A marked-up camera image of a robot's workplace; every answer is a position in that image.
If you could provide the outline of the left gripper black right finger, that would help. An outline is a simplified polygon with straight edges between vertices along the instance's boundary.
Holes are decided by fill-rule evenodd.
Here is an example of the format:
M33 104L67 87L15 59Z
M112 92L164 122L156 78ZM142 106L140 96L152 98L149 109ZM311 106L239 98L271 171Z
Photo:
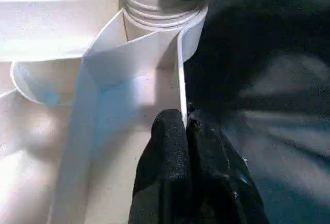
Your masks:
M188 106L187 140L195 209L206 223L269 223L245 160L216 121Z

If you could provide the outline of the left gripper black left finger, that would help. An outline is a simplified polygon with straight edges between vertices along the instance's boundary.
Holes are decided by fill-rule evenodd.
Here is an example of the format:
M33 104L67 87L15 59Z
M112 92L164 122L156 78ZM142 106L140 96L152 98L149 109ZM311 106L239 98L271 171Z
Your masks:
M192 179L181 113L161 111L136 169L129 223L188 223Z

